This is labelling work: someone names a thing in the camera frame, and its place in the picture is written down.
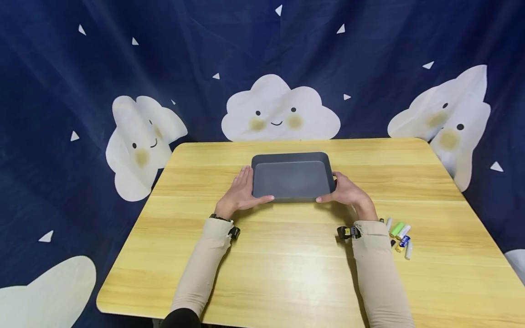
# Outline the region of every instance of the battery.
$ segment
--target battery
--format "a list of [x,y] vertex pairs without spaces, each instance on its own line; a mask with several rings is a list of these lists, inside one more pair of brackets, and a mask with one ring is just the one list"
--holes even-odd
[[390,237],[394,238],[395,236],[397,236],[397,234],[399,234],[399,232],[401,231],[401,229],[403,229],[404,226],[405,224],[403,222],[399,222],[398,224],[396,224],[394,229],[390,231]]
[[397,247],[395,248],[395,250],[398,252],[398,253],[401,253],[401,251],[403,250],[403,248],[405,248],[408,244],[408,242],[410,241],[410,237],[409,236],[405,236],[403,237],[403,239],[399,242],[399,244],[397,245]]
[[386,220],[386,228],[390,231],[390,228],[392,227],[392,218],[389,217],[387,220]]
[[397,234],[397,236],[395,236],[395,238],[397,240],[402,240],[403,237],[405,237],[406,234],[410,231],[410,228],[411,228],[410,225],[404,226],[403,229],[401,229],[401,231]]
[[414,247],[414,244],[411,240],[408,241],[408,245],[406,246],[405,251],[405,259],[410,260],[410,257],[412,256],[412,248]]

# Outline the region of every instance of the white battery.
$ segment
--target white battery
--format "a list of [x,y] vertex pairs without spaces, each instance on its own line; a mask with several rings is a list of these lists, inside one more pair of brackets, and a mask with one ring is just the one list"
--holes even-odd
[[388,231],[390,231],[390,228],[392,227],[392,218],[389,217],[387,220],[386,220],[386,228],[388,229]]
[[413,248],[412,240],[409,240],[408,245],[406,245],[405,259],[410,260],[410,256],[412,256],[412,248]]
[[403,237],[406,236],[406,234],[410,231],[410,228],[411,226],[410,225],[406,225],[403,227],[403,229],[401,229],[401,231],[399,232],[399,234],[397,234],[397,236],[395,236],[395,238],[397,240],[401,240],[403,239]]

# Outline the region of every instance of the cloud cutout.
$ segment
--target cloud cutout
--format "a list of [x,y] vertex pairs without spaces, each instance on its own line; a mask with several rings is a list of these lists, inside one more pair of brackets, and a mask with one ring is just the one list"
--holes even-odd
[[120,197],[136,202],[146,198],[157,171],[170,159],[169,144],[188,134],[182,120],[155,99],[128,96],[113,101],[117,127],[109,138],[106,160],[115,172]]
[[525,285],[525,249],[515,249],[505,253],[510,266],[516,271],[523,285]]
[[339,117],[322,105],[312,88],[290,87],[277,75],[264,75],[248,91],[228,99],[222,121],[231,141],[331,139]]
[[71,328],[95,287],[96,270],[85,256],[52,267],[27,286],[0,289],[0,327]]
[[457,78],[430,88],[388,124],[391,137],[430,141],[457,187],[470,184],[472,153],[485,131],[490,105],[484,102],[487,66],[478,65]]

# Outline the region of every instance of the black sleeve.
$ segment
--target black sleeve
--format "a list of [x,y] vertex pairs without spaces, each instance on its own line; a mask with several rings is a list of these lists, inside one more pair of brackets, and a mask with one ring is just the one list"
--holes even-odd
[[167,315],[161,328],[201,328],[201,321],[192,310],[177,309]]

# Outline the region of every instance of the wooden table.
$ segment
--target wooden table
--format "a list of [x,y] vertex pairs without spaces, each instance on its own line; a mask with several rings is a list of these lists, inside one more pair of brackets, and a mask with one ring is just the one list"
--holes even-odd
[[[394,254],[417,327],[523,327],[525,288],[428,144],[419,139],[191,143],[177,147],[97,298],[102,312],[164,318],[204,220],[256,154],[323,151],[412,225]],[[363,327],[336,204],[267,204],[236,217],[203,321],[239,327]]]

